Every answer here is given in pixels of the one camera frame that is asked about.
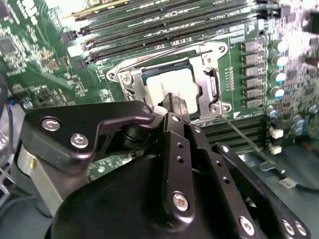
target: dimm slot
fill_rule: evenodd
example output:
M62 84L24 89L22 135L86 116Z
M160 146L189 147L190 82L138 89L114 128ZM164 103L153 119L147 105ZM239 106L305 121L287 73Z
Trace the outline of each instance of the dimm slot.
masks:
M174 8L165 8L163 9L160 13L155 13L155 14L148 14L143 15L143 17L132 17L132 19L123 21L122 17L122 22L118 22L116 24L110 25L109 21L106 21L105 23L101 23L98 25L92 25L89 27L84 27L81 29L81 33L83 35L86 34L94 34L94 33L99 33L100 31L106 31L106 30L113 30L114 28L118 27L127 27L128 30L131 29L130 26L141 26L141 23L143 24L143 27L147 29L146 27L152 26L156 27L158 24L166 24L166 23L174 23L176 21L184 20L186 17L189 19L191 17L196 17L199 15L205 15L210 12L214 12L217 9L222 9L222 7L217 8L219 6L224 6L224 7L234 7L234 6L241 6L247 3L247 0L231 0L226 3L221 2L220 0L201 0L193 3L189 3L183 6L179 7L174 7ZM185 10L185 12L179 13L179 15L172 16L170 19L172 21L169 21L167 18L167 14L170 14L171 12L181 12Z
M240 25L240 24L245 24L248 22L253 22L256 21L258 18L257 17L249 17L246 19L237 19L234 22L224 22L224 24L209 24L207 25L205 28L201 28L201 29L196 29L193 32L183 32L183 34L178 35L178 37L172 37L172 38L160 38L160 39L156 39L156 41L152 41L152 42L136 42L136 43L132 43L129 45L124 45L122 47L117 47L117 48L112 48L110 50L104 51L104 52L100 52L100 53L96 53L96 54L91 54L89 57L87 57L86 60L86 64L94 64L95 62L99 61L99 60L105 60L109 57L118 55L122 52L126 52L126 51L130 51L130 50L140 50L140 49L145 49L147 47L155 47L157 45L161 45L161 44L166 44L166 43L171 43L174 41L179 41L179 40L184 40L184 38L188 37L191 39L198 39L198 34L203 35L205 31L210 30L209 35L213 36L215 34L218 33L218 31L221 31L223 29L226 29L228 27L232 27L232 26L236 26L236 25Z
M189 20L190 18L194 18L194 17L200 17L203 15L212 14L214 12L221 11L224 9L229 10L231 7L234 6L233 2L228 2L226 4L216 5L215 7L212 7L211 0L206 1L206 2L207 2L206 5L202 4L201 6L198 6L198 4L190 4L190 6L188 6L188 7L174 8L174 9L171 9L169 12L165 12L161 15L154 14L152 16L137 19L133 22L132 21L124 22L122 24L116 24L116 25L104 27L101 29L95 29L95 30L82 29L81 33L83 35L86 35L86 34L105 35L105 36L103 36L103 39L105 41L107 41L107 40L111 40L111 39L116 39L119 36L123 36L123 35L126 37L129 37L130 35L136 35L138 33L142 33L145 31L159 29L161 27L167 27L170 24L178 23L178 22L181 22L183 20ZM236 6L241 6L241 5L245 6L245 2L247 2L247 1L246 0L240 0L240 1L236 0L236 3L238 3L238 5L236 5ZM170 12L182 11L184 9L187 9L188 11L179 13L179 15L175 15L172 17L166 16Z
M140 41L145 44L150 44L152 39L156 41L157 39L162 39L163 37L180 37L184 34L193 33L193 31L203 31L209 29L209 27L218 27L220 25L225 25L232 23L234 21L245 19L246 17L254 17L258 15L259 6L252 5L247 7L235 7L230 10L224 10L218 13L211 13L205 16L196 17L182 23L170 24L166 28L156 29L156 31L147 31L143 32L141 39L137 39L138 36L134 35L135 42L132 42L131 37L122 37L120 39L114 39L111 41L105 40L105 38L99 38L97 40L89 41L87 45L90 47L89 50L93 48L102 48L102 47L120 47L122 45L117 45L117 41L127 42L130 45L138 43Z

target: green circuit board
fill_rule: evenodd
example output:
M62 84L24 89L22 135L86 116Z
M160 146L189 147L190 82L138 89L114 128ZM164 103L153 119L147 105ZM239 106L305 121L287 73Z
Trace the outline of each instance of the green circuit board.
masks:
M230 109L225 114L227 118L264 116L272 106L285 124L285 138L289 142L296 134L293 118L297 115L306 122L302 132L318 137L319 120L314 113L319 105L318 69L305 64L305 57L317 57L318 38L301 24L309 20L316 1L280 3L0 0L0 70L25 111L140 100L137 92L128 96L123 82L110 79L110 72L118 65L130 59L143 60L161 51L177 52L192 44L225 44L226 50L221 49L225 52L216 60L215 68L221 100ZM279 52L274 46L276 41L288 42L289 48ZM142 61L134 69L195 56L198 52L182 51ZM274 63L283 57L287 60L284 66ZM165 67L158 67L157 72ZM285 73L286 81L277 81L276 72ZM182 79L176 82L182 91ZM285 95L276 97L274 92L278 90L284 90ZM203 89L198 89L197 94L201 92ZM193 115L196 118L201 113L198 110ZM206 127L221 122L216 117L199 121L198 125Z

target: microchip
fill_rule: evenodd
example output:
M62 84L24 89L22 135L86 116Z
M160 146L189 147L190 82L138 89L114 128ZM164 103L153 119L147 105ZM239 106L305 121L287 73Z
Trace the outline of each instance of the microchip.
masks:
M64 57L60 57L59 58L59 62L60 62L60 65L62 67L68 67L69 66L68 60L66 58L64 58Z
M258 75L258 66L250 66L244 68L244 76L256 76Z
M294 21L296 21L296 13L295 12L293 12L293 13L291 13L289 16L287 16L287 18L286 18L286 23L292 23L292 22L294 22Z
M252 88L258 86L258 78L252 78L245 81L245 85L247 88Z
M258 96L258 89L248 90L245 92L247 98L255 98Z
M0 19L4 19L8 16L10 16L9 12L6 9L3 0L0 0Z
M319 38L318 37L311 38L310 41L309 41L309 45L310 46L316 46L316 45L318 45L318 43L319 43Z
M315 89L314 88L308 88L305 90L305 95L309 96L312 95L314 93Z
M259 47L258 41L249 41L243 43L243 48L245 52L257 51Z
M246 107L250 108L257 108L258 107L258 100L246 101Z
M12 40L10 38L4 38L0 40L0 51L3 55L7 55L16 51Z
M287 80L291 80L297 76L297 70L292 70L287 72Z
M60 69L60 65L56 60L50 60L47 66L52 71Z

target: mounting hole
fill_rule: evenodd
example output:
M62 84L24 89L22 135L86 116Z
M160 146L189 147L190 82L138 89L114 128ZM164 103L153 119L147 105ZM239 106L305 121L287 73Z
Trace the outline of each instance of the mounting hole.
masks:
M224 180L224 182L225 182L225 183L230 184L230 181L229 181L229 179L228 179L228 178L223 177L223 180Z
M177 161L179 162L179 163L184 163L184 159L182 158L182 157L180 157L180 156L177 156Z
M149 108L145 107L145 106L142 108L142 110L143 110L146 114L152 113L152 111L151 111Z
M265 30L258 31L258 36L265 36L265 35L266 35L266 31Z
M179 121L180 121L180 119L179 119L177 116L172 116L172 119L173 119L174 121L176 121L176 122L179 122Z
M226 50L226 48L224 46L220 46L218 50L220 53L223 53Z

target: black plastic bracket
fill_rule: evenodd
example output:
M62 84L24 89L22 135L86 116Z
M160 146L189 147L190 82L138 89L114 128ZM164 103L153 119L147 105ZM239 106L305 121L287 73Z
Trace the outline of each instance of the black plastic bracket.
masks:
M310 239L306 225L229 147L218 143L213 150L223 156L243 196L249 197L260 215L261 229L269 238Z
M86 170L98 151L100 136L106 137L103 144L106 148L123 126L150 124L154 118L151 108L139 101L41 108L25 116L20 139L29 153L74 174ZM57 120L60 129L45 130L41 126L44 119ZM79 133L89 141L82 149L70 143L70 137Z

